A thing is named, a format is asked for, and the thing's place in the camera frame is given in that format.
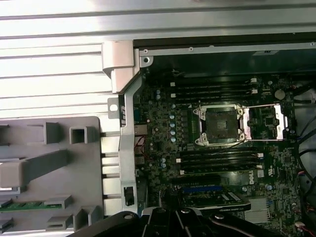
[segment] metal bracket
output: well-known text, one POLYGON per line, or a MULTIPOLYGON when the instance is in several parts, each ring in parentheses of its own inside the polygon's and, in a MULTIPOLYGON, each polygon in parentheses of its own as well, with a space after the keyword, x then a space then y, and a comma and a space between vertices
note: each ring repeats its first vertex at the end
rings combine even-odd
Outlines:
POLYGON ((119 119, 119 99, 108 99, 108 115, 109 119, 119 119))
POLYGON ((139 73, 139 50, 133 41, 106 41, 102 44, 103 72, 112 80, 112 92, 122 94, 139 73))
POLYGON ((197 115, 200 118, 199 123, 199 129, 201 132, 201 135, 199 138, 195 140, 195 143, 200 146, 229 146, 237 144, 240 141, 281 141, 284 139, 283 131, 288 126, 287 124, 287 117, 282 114, 281 111, 281 105, 280 104, 269 104, 269 105, 259 105, 259 106, 241 106, 241 105, 210 105, 210 106, 200 106, 193 110, 193 114, 197 115), (239 120, 240 129, 238 129, 238 135, 239 138, 236 142, 233 143, 216 143, 216 144, 210 144, 208 142, 207 134, 202 132, 202 120, 206 120, 206 110, 208 108, 221 108, 221 107, 234 107, 237 111, 237 120, 239 120), (251 136, 251 130, 248 125, 248 122, 250 120, 249 110, 251 108, 259 108, 259 107, 274 107, 275 109, 275 117, 279 120, 279 125, 276 127, 277 130, 277 136, 275 139, 253 139, 251 136))
MULTIPOLYGON (((202 130, 202 123, 201 120, 206 120, 206 110, 209 108, 222 108, 222 107, 234 107, 234 109, 237 111, 237 120, 242 121, 243 119, 243 109, 244 107, 241 105, 208 105, 208 106, 199 106, 198 108, 193 110, 193 114, 197 115, 200 118, 199 128, 200 131, 202 130)), ((211 144, 208 142, 207 134, 205 132, 201 133, 200 137, 195 140, 195 143, 200 146, 206 146, 206 147, 212 147, 212 146, 229 146, 234 145, 240 141, 246 141, 246 134, 242 129, 238 129, 238 135, 239 139, 237 139, 236 142, 233 143, 215 143, 211 144)))

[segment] screw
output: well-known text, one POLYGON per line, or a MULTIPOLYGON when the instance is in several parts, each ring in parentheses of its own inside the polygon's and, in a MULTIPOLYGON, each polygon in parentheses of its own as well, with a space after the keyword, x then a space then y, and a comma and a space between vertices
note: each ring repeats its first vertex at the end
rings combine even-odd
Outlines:
POLYGON ((126 220, 128 220, 128 219, 132 219, 133 218, 133 216, 132 215, 126 215, 126 216, 124 216, 124 219, 126 219, 126 220))
POLYGON ((216 215, 215 215, 215 218, 216 218, 217 220, 223 220, 223 219, 224 219, 224 216, 223 216, 222 214, 216 214, 216 215))
POLYGON ((181 212, 183 214, 188 214, 190 212, 190 209, 184 208, 184 209, 181 210, 181 212))

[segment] black pcie slot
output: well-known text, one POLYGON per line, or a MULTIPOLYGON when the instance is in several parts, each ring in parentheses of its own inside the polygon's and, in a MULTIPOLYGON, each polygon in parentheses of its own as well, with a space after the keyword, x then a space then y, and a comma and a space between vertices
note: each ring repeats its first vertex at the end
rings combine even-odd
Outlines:
POLYGON ((252 86, 242 86, 242 85, 236 85, 236 86, 199 86, 199 87, 175 87, 174 93, 190 93, 190 92, 212 92, 212 91, 247 91, 252 90, 252 86))
POLYGON ((226 160, 233 160, 233 159, 245 159, 245 158, 251 158, 251 159, 258 159, 257 155, 253 155, 253 154, 248 154, 248 155, 228 155, 228 156, 218 156, 218 157, 194 157, 194 158, 187 158, 187 159, 181 159, 180 163, 181 165, 185 165, 185 164, 193 164, 193 163, 204 163, 204 162, 218 162, 218 161, 226 161, 226 160))
POLYGON ((239 91, 205 91, 205 92, 187 92, 187 93, 176 93, 176 99, 181 98, 194 98, 194 97, 201 97, 201 98, 209 98, 214 96, 239 96, 241 93, 251 94, 250 90, 239 90, 239 91))
POLYGON ((181 78, 181 80, 173 81, 176 87, 199 87, 199 86, 236 86, 236 85, 249 85, 250 80, 231 80, 231 81, 215 81, 214 78, 181 78))
POLYGON ((175 98, 176 103, 209 103, 209 102, 218 102, 218 101, 231 101, 235 100, 245 100, 250 98, 252 94, 242 94, 242 95, 226 95, 226 96, 213 96, 207 98, 175 98))
POLYGON ((181 187, 199 187, 199 186, 206 186, 206 185, 219 185, 220 182, 221 182, 221 176, 216 175, 216 174, 173 178, 171 180, 172 185, 178 185, 181 187))
POLYGON ((181 175, 197 175, 197 174, 209 174, 209 173, 218 173, 218 172, 231 172, 231 171, 244 171, 244 170, 254 170, 258 169, 255 165, 236 165, 236 166, 224 166, 224 167, 211 167, 204 168, 201 167, 199 169, 186 169, 181 170, 181 175))
POLYGON ((214 160, 214 161, 201 161, 194 162, 190 164, 180 164, 181 169, 194 169, 199 167, 219 167, 219 166, 231 166, 231 165, 257 165, 258 162, 253 158, 243 158, 243 159, 230 159, 230 160, 214 160))
POLYGON ((218 153, 218 154, 192 154, 192 155, 182 155, 179 158, 181 158, 181 160, 187 160, 187 159, 199 159, 199 158, 221 158, 221 157, 229 157, 229 156, 237 156, 237 157, 241 157, 241 156, 255 156, 257 157, 257 153, 253 152, 253 151, 245 151, 245 152, 234 152, 234 153, 218 153))
POLYGON ((216 155, 223 156, 224 154, 234 154, 234 153, 241 154, 241 153, 258 153, 258 152, 259 151, 257 147, 240 147, 240 148, 230 148, 229 150, 226 150, 226 151, 225 150, 223 151, 223 149, 185 151, 185 152, 179 152, 179 157, 183 158, 185 156, 211 155, 214 153, 218 153, 216 155))

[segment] screw hole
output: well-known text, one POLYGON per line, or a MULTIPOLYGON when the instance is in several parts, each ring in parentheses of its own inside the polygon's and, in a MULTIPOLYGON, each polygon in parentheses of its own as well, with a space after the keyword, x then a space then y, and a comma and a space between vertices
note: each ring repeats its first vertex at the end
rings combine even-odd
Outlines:
POLYGON ((112 112, 115 112, 115 111, 117 111, 119 108, 118 108, 118 106, 117 105, 110 105, 110 111, 112 111, 112 112))

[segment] chip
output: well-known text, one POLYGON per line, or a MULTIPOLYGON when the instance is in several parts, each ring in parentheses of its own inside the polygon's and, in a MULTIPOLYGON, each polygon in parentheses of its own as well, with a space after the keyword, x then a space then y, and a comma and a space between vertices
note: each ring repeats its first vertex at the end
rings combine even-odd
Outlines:
POLYGON ((274 125, 273 118, 266 118, 266 126, 274 125))
POLYGON ((208 108, 205 120, 209 143, 235 142, 238 139, 238 120, 234 107, 208 108))
POLYGON ((290 189, 289 188, 285 188, 282 190, 283 194, 290 194, 290 189))
POLYGON ((284 162, 285 163, 291 163, 291 157, 284 157, 284 162))

